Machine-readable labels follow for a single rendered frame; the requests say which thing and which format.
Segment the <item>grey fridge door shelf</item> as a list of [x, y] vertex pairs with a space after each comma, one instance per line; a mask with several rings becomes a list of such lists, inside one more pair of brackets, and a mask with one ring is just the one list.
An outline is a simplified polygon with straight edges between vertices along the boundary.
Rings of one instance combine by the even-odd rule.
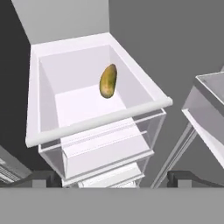
[[10, 184], [25, 179], [31, 174], [30, 169], [0, 145], [0, 181]]

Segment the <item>clear fridge drawer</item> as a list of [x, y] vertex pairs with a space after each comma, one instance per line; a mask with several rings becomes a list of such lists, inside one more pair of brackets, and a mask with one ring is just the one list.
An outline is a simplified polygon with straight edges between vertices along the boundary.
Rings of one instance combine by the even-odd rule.
[[134, 116], [73, 136], [41, 144], [38, 152], [64, 187], [111, 187], [139, 183], [166, 112]]

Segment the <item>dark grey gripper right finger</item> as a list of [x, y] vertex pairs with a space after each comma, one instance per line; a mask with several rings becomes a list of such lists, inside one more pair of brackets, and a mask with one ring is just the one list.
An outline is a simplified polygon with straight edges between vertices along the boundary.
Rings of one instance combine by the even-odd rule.
[[167, 186], [176, 188], [218, 187], [222, 185], [199, 178], [191, 171], [168, 171]]

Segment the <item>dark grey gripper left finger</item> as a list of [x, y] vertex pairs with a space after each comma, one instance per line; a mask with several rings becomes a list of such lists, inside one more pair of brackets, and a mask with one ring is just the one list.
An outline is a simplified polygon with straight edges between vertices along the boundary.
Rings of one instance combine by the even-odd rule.
[[61, 178], [55, 171], [34, 171], [26, 178], [9, 184], [0, 184], [0, 188], [61, 188]]

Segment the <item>white fridge drawer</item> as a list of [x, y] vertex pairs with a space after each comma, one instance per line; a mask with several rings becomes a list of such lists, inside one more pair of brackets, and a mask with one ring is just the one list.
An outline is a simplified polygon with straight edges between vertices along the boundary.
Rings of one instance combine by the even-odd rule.
[[[102, 73], [117, 69], [115, 92], [100, 93]], [[26, 146], [165, 109], [171, 97], [108, 32], [31, 47]]]

